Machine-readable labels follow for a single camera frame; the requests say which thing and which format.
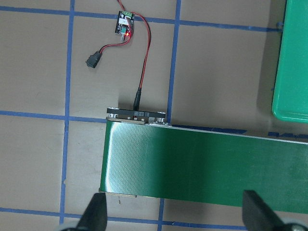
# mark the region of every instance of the cable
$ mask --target cable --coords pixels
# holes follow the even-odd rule
[[[129,31],[130,31],[130,35],[128,35],[128,36],[129,36],[128,40],[125,41],[125,42],[122,42],[122,43],[116,43],[116,44],[108,44],[108,45],[105,45],[105,46],[103,46],[102,48],[100,48],[100,54],[102,54],[103,50],[106,49],[107,47],[119,47],[119,46],[124,46],[124,45],[126,45],[126,44],[129,43],[131,37],[133,36],[133,27],[131,26],[131,21],[130,21],[130,19],[129,19],[129,18],[126,18],[126,19],[127,19],[128,27],[129,27]]]
[[[129,41],[131,40],[131,38],[133,37],[133,34],[134,34],[134,27],[133,27],[131,20],[129,18],[126,18],[126,20],[128,22],[128,30],[130,32],[130,34],[128,35],[128,40],[125,41],[125,42],[122,42],[122,43],[108,44],[108,45],[105,45],[102,48],[100,48],[99,51],[90,55],[90,57],[87,59],[86,64],[87,64],[88,67],[92,67],[92,68],[96,67],[99,60],[101,59],[103,50],[106,49],[107,47],[119,47],[119,46],[124,46],[124,45],[129,43]]]
[[[119,3],[119,5],[122,8],[122,10],[126,11],[124,5],[122,4],[122,1],[121,0],[117,0],[117,2]],[[143,20],[143,22],[145,23],[147,32],[148,32],[148,45],[147,45],[145,57],[144,57],[144,60],[143,60],[143,66],[142,66],[142,71],[141,71],[140,82],[139,82],[139,86],[138,86],[138,89],[137,89],[137,92],[136,92],[136,97],[135,97],[135,101],[134,101],[134,105],[133,105],[133,109],[135,111],[138,111],[139,110],[139,105],[140,105],[141,89],[142,89],[142,84],[143,84],[143,79],[144,79],[146,62],[148,60],[148,54],[149,54],[150,45],[151,45],[151,41],[152,41],[152,33],[151,33],[150,25],[146,21],[146,19],[141,14],[139,14],[137,12],[132,12],[132,13],[135,14],[135,15],[138,15]]]
[[[122,4],[122,1],[121,1],[121,0],[117,0],[117,2],[118,2],[119,5],[121,6],[122,10],[123,10],[123,11],[126,11],[125,7],[124,7],[123,4]]]
[[[120,7],[122,8],[122,10],[126,11],[124,5],[122,4],[121,0],[117,0],[117,2],[119,3]],[[147,28],[147,32],[148,32],[148,45],[147,45],[147,50],[146,50],[146,54],[143,60],[143,66],[142,66],[142,72],[141,72],[141,78],[140,78],[140,82],[139,82],[139,88],[142,88],[142,84],[143,84],[143,79],[144,79],[144,73],[145,73],[145,67],[146,67],[146,63],[147,63],[147,59],[148,59],[148,54],[149,54],[149,49],[150,49],[150,45],[151,45],[151,41],[152,41],[152,33],[151,33],[151,28],[149,23],[146,21],[146,19],[139,13],[137,12],[132,12],[133,14],[139,16],[143,22],[145,23],[145,26]]]

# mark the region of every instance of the black wire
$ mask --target black wire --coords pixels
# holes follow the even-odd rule
[[[149,28],[149,32],[150,32],[150,39],[149,39],[149,46],[148,46],[148,49],[151,45],[151,41],[152,41],[152,33],[151,33],[151,28],[150,28],[150,25],[149,23],[146,21],[146,19],[144,19],[145,23],[147,24],[148,28]],[[143,74],[143,71],[144,71],[144,64],[145,64],[145,58],[143,60],[143,65],[142,65],[142,71],[141,71],[141,77],[140,77],[140,81],[139,81],[139,86],[141,84],[141,81],[142,81],[142,74]]]

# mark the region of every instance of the circuit board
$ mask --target circuit board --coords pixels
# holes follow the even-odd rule
[[[119,14],[117,16],[115,32],[120,35],[128,36],[130,34],[130,29],[129,29],[129,25],[127,22],[127,18],[130,19],[131,24],[133,25],[134,17],[135,15],[133,13],[126,12],[126,11],[119,11]]]

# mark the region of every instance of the gray floor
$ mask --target gray floor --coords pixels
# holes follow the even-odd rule
[[[123,4],[149,17],[152,29],[141,109],[168,110],[178,125],[308,133],[271,113],[281,32],[266,28],[283,20],[284,0]],[[131,107],[146,48],[136,21],[129,45],[106,49],[95,69],[86,66],[102,45],[119,42],[119,10],[116,0],[0,1],[1,231],[77,220],[98,191],[106,108]],[[243,226],[239,207],[164,200],[161,219],[181,227],[157,224],[159,198],[108,196],[107,203],[109,231]],[[279,214],[308,223],[308,215]]]

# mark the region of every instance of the red wire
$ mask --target red wire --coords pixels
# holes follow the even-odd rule
[[[129,39],[128,39],[127,41],[125,41],[125,42],[122,42],[122,43],[105,45],[105,46],[103,46],[103,47],[100,49],[100,53],[102,53],[103,50],[106,49],[107,47],[119,47],[119,46],[124,46],[124,45],[126,45],[126,44],[129,43],[131,37],[133,36],[133,31],[132,31],[132,29],[131,29],[130,22],[129,22],[129,19],[128,19],[128,18],[127,18],[127,21],[128,21],[129,31],[130,31]]]
[[[121,0],[117,0],[117,2],[119,3],[119,5],[122,8],[122,10],[126,11],[124,5],[122,4],[122,1]],[[145,18],[141,14],[139,14],[137,12],[132,12],[132,13],[135,14],[135,15],[138,15],[143,20],[143,22],[145,23],[147,32],[148,32],[148,46],[147,46],[146,54],[145,54],[144,61],[143,61],[143,67],[142,67],[141,78],[140,78],[140,83],[139,83],[139,88],[141,89],[142,88],[142,84],[143,84],[143,79],[144,79],[146,62],[148,60],[148,54],[149,54],[149,49],[150,49],[150,45],[151,45],[152,35],[151,35],[151,30],[150,30],[149,24],[147,23]]]
[[[122,8],[122,10],[126,11],[125,7],[122,4],[122,1],[121,0],[117,0],[117,2],[120,4],[120,7]]]

